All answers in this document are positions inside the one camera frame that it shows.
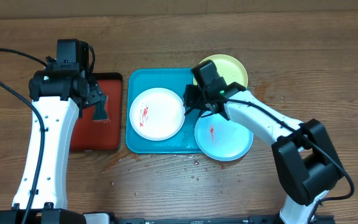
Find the yellow plate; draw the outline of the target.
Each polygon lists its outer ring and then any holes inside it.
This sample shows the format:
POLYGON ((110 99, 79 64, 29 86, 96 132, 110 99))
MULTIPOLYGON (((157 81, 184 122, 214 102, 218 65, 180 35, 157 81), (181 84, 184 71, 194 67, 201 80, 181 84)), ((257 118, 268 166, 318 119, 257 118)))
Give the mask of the yellow plate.
POLYGON ((211 60, 216 67, 216 73, 224 78, 227 85, 236 82, 248 88, 248 74, 243 64, 238 59, 225 54, 215 54, 204 58, 204 61, 211 60))

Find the light blue plate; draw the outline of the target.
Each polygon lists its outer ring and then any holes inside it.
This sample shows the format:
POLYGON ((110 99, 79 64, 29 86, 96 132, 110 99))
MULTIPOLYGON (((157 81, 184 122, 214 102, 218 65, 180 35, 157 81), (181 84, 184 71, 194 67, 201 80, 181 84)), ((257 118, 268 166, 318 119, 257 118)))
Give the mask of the light blue plate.
POLYGON ((220 114, 199 118, 195 141, 201 151, 217 161, 234 161, 250 149, 254 134, 242 125, 228 121, 220 114))

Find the green and red sponge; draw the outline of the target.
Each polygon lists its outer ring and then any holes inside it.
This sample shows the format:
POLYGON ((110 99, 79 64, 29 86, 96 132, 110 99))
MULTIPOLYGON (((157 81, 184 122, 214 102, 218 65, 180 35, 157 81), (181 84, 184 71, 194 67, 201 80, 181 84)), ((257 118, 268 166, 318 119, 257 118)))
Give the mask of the green and red sponge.
POLYGON ((94 121, 105 121, 108 120, 108 114, 105 109, 106 102, 100 101, 94 105, 94 121))

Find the white plate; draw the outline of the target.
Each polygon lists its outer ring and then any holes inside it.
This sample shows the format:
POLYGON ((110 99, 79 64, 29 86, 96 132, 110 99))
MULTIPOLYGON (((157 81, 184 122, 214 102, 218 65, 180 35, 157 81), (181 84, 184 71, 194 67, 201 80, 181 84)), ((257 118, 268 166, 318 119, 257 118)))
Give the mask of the white plate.
POLYGON ((181 129, 185 122, 182 99, 166 88, 151 88, 139 94, 131 104, 129 120, 144 139, 163 141, 181 129))

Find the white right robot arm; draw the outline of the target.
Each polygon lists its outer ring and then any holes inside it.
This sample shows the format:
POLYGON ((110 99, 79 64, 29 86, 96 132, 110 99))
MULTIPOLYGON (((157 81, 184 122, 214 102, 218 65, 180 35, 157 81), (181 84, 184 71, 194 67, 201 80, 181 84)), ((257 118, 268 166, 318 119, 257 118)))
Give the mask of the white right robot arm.
POLYGON ((346 175, 322 123, 285 116, 238 83, 217 89, 187 85, 183 99, 186 107, 219 114, 271 146, 280 184, 287 193, 275 223, 319 222, 317 207, 346 175))

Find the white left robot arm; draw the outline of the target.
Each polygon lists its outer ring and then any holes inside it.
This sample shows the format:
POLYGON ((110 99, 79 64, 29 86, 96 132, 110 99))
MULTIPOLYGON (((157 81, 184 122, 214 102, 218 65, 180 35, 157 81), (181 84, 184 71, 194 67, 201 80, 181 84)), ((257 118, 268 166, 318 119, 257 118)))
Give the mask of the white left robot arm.
POLYGON ((25 169, 10 210, 0 223, 114 223, 108 212, 67 209, 66 175, 71 137, 90 97, 86 72, 38 71, 30 80, 32 130, 25 169))

